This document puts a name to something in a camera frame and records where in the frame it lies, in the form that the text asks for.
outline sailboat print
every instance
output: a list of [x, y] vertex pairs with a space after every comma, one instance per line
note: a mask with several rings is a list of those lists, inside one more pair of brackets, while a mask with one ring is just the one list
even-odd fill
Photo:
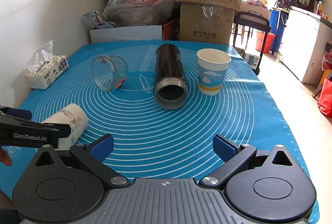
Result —
[[211, 82], [209, 81], [209, 78], [208, 78], [207, 76], [205, 76], [205, 78], [203, 78], [202, 81], [205, 82], [205, 83], [211, 83]]

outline transparent jar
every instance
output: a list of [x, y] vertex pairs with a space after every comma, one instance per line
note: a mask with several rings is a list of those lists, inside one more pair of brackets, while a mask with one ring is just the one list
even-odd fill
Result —
[[93, 61], [91, 74], [97, 87], [108, 92], [125, 82], [128, 65], [120, 56], [101, 55]]

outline yellow stripe on cup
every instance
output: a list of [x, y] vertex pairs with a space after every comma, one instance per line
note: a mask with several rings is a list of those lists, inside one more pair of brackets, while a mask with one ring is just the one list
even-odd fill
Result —
[[207, 86], [202, 85], [201, 83], [198, 83], [198, 86], [206, 91], [218, 91], [221, 88], [221, 85], [218, 85], [216, 87], [207, 87]]

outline red bucket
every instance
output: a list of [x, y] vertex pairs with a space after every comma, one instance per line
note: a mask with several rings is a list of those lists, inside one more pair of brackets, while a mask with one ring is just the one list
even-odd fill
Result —
[[[256, 50], [261, 51], [263, 46], [265, 32], [256, 31]], [[275, 34], [268, 33], [263, 53], [268, 54], [275, 38]]]

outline silver bolt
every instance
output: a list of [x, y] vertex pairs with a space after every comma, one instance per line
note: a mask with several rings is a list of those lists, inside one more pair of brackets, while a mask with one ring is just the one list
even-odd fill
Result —
[[218, 184], [219, 180], [215, 177], [204, 177], [202, 179], [202, 182], [206, 185], [216, 185]]
[[114, 185], [123, 185], [127, 182], [127, 178], [122, 176], [116, 176], [111, 179], [111, 183]]

